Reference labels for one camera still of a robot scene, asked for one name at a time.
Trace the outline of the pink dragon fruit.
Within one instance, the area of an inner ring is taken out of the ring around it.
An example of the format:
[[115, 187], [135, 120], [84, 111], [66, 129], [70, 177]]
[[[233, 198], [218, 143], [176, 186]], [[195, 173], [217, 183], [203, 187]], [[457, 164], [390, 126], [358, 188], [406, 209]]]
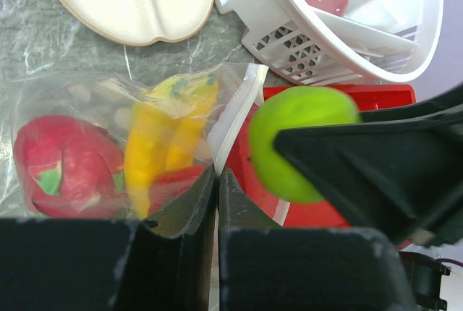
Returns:
[[58, 218], [108, 218], [129, 205], [124, 154], [108, 132], [65, 115], [30, 120], [13, 147], [29, 210]]

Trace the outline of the green apple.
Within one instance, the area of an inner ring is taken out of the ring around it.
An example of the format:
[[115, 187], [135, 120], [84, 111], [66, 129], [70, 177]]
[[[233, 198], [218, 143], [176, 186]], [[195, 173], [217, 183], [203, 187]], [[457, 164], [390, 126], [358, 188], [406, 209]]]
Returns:
[[282, 154], [288, 148], [307, 156], [315, 148], [302, 129], [361, 122], [358, 105], [347, 94], [330, 87], [293, 87], [269, 98], [249, 125], [250, 160], [256, 177], [272, 195], [299, 204], [324, 197]]

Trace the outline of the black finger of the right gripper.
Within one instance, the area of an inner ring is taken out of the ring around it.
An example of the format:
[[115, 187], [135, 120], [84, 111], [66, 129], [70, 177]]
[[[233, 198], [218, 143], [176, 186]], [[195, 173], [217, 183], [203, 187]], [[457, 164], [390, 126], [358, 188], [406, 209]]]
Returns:
[[302, 129], [314, 150], [280, 149], [353, 226], [401, 244], [462, 238], [462, 87], [421, 103], [366, 111], [359, 124]]

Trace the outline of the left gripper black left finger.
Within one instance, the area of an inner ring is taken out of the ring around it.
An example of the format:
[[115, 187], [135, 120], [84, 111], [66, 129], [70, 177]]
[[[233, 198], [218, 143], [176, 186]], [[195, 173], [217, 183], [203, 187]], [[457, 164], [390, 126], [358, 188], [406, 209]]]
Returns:
[[216, 214], [216, 172], [205, 166], [194, 184], [143, 221], [143, 231], [156, 239], [213, 237]]

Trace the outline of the yellow banana bunch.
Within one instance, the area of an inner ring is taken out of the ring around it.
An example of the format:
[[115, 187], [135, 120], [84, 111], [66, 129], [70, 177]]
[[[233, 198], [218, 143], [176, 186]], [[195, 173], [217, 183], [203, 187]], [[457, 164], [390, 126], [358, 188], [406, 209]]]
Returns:
[[125, 186], [133, 208], [145, 218], [149, 189], [165, 171], [191, 166], [218, 98], [213, 74], [174, 75], [135, 102], [124, 153]]

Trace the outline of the clear dotted zip top bag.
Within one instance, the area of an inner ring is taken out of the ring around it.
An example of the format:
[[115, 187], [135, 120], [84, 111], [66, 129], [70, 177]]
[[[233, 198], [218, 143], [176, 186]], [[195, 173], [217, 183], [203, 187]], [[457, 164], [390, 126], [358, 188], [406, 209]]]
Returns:
[[[261, 102], [260, 107], [264, 102], [268, 71], [267, 66], [249, 63], [218, 64], [199, 72], [175, 74], [193, 77], [213, 74], [218, 80], [216, 105], [203, 128], [192, 166], [212, 165], [216, 174], [223, 172], [252, 105]], [[9, 84], [12, 170], [4, 194], [14, 202], [17, 215], [58, 218], [33, 212], [25, 204], [13, 155], [14, 141], [22, 126], [39, 116], [72, 116], [105, 129], [124, 154], [133, 106], [144, 100], [145, 90], [159, 83], [148, 86], [114, 72], [77, 71], [43, 72], [12, 80]], [[125, 180], [124, 189], [128, 207], [117, 216], [104, 219], [141, 219], [133, 208]]]

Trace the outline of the red bell pepper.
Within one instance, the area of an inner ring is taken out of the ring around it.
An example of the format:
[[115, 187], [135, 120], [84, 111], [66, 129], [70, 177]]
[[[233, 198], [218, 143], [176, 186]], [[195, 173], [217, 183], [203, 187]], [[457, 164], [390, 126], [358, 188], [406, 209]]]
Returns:
[[204, 166], [188, 166], [184, 169], [166, 171], [153, 181], [149, 189], [148, 214], [162, 209], [189, 189], [205, 170]]

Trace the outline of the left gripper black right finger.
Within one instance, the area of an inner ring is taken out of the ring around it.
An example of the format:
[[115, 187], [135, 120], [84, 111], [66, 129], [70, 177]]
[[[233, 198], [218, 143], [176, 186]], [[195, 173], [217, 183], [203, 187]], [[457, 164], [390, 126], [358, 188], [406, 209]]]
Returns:
[[224, 169], [218, 189], [218, 230], [280, 228], [242, 190], [231, 169]]

